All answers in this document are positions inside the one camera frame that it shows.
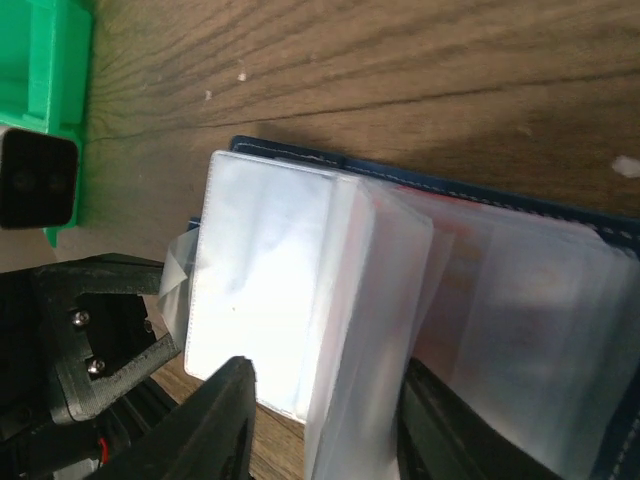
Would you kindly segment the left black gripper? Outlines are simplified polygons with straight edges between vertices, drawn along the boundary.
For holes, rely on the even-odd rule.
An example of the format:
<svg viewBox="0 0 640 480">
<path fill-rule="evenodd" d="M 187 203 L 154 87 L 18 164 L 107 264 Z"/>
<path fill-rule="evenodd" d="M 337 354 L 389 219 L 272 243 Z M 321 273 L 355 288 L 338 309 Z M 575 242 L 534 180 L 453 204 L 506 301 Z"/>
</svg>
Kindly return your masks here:
<svg viewBox="0 0 640 480">
<path fill-rule="evenodd" d="M 144 302 L 162 273 L 158 261 L 104 254 L 2 275 L 2 478 L 109 460 L 174 409 L 148 378 L 178 353 Z"/>
</svg>

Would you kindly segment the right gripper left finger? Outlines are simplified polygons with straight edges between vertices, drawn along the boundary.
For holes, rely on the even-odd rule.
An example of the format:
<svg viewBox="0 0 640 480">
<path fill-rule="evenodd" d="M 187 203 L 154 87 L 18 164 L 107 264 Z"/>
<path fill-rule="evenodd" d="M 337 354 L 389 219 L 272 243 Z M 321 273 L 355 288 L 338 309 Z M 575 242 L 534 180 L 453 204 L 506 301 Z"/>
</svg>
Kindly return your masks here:
<svg viewBox="0 0 640 480">
<path fill-rule="evenodd" d="M 249 479 L 256 419 L 250 360 L 229 359 L 183 404 L 92 479 Z"/>
</svg>

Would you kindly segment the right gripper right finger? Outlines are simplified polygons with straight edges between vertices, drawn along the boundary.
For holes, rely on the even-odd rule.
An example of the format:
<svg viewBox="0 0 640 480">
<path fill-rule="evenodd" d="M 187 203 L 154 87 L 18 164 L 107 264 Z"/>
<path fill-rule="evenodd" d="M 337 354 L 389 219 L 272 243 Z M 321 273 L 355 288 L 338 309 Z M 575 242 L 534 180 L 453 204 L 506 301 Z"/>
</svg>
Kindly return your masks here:
<svg viewBox="0 0 640 480">
<path fill-rule="evenodd" d="M 402 479 L 556 479 L 502 437 L 419 360 L 409 361 L 398 403 Z"/>
</svg>

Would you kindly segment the blue card holder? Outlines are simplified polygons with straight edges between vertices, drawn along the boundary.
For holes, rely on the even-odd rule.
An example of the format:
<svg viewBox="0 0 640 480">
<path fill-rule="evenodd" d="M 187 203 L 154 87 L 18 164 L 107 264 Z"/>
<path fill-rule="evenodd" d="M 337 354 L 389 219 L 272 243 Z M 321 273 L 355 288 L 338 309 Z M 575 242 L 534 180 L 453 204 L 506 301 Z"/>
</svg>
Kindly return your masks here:
<svg viewBox="0 0 640 480">
<path fill-rule="evenodd" d="M 185 371 L 244 356 L 308 479 L 401 479 L 411 359 L 556 479 L 639 475 L 639 222 L 235 137 L 170 246 Z"/>
</svg>

